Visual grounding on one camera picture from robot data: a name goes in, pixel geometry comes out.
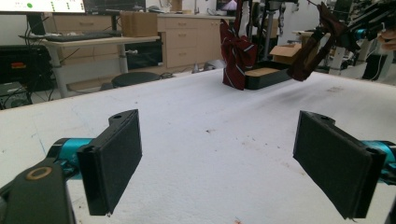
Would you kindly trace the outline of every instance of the wooden desk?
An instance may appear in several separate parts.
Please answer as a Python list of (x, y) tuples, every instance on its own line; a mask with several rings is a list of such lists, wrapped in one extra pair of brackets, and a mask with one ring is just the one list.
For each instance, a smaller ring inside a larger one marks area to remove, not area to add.
[[(114, 73), (127, 73), (128, 65), (125, 55), (125, 44), (151, 42), (159, 39), (158, 36), (150, 37), (111, 37), (104, 39), (81, 40), (73, 42), (50, 42), (43, 41), (43, 44), (48, 48), (51, 57), (52, 70), (56, 77), (58, 89), (61, 97), (69, 96), (67, 84), (76, 81), (83, 81), (91, 79), (92, 77), (102, 77), (112, 75)], [(63, 48), (87, 48), (103, 45), (117, 45), (120, 49), (120, 66), (117, 68), (114, 64), (107, 64), (106, 61), (98, 61), (93, 63), (61, 65), (58, 57), (58, 49)]]
[[(0, 112), (0, 186), (63, 137), (96, 137), (139, 109), (143, 158), (110, 217), (90, 217), (81, 181), (68, 187), (77, 223), (353, 224), (292, 158), (300, 110), (329, 116), (361, 140), (396, 142), (396, 88), (313, 73), (258, 91), (222, 70)], [(366, 219), (382, 224), (396, 189), (378, 184)]]

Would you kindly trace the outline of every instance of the white table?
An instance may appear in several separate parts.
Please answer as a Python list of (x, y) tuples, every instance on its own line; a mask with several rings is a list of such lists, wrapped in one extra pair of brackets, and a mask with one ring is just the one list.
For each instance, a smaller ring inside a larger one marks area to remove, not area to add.
[[(299, 112), (396, 142), (396, 88), (317, 73), (258, 91), (221, 80), (214, 70), (1, 111), (0, 186), (56, 140), (96, 137), (110, 116), (137, 108), (143, 158), (130, 185), (112, 217), (90, 217), (82, 182), (68, 181), (78, 223), (355, 223), (292, 158)], [(395, 193), (378, 184), (359, 223), (384, 223)]]
[[(92, 39), (92, 40), (81, 40), (81, 41), (73, 41), (73, 42), (51, 42), (51, 41), (43, 41), (43, 44), (49, 50), (49, 55), (51, 57), (52, 71), (56, 77), (56, 82), (58, 84), (58, 89), (61, 94), (61, 97), (69, 96), (69, 92), (67, 90), (67, 84), (73, 81), (82, 81), (88, 80), (94, 77), (102, 77), (105, 75), (112, 75), (115, 73), (127, 73), (128, 65), (126, 61), (125, 55), (125, 44), (134, 44), (134, 43), (144, 43), (151, 42), (159, 39), (159, 36), (148, 36), (148, 37), (111, 37), (111, 38), (103, 38), (103, 39)], [(87, 48), (87, 47), (99, 47), (103, 45), (117, 45), (120, 50), (119, 57), (119, 67), (115, 67), (114, 65), (104, 64), (106, 61), (98, 61), (94, 63), (83, 63), (81, 64), (72, 64), (72, 65), (61, 65), (60, 59), (58, 57), (58, 49), (67, 49), (67, 48)]]

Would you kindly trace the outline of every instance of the human hand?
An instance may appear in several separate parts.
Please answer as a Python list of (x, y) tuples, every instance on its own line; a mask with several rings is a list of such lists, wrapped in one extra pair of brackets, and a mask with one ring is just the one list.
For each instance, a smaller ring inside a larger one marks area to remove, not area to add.
[(382, 49), (396, 50), (396, 28), (382, 32), (378, 41), (382, 43)]

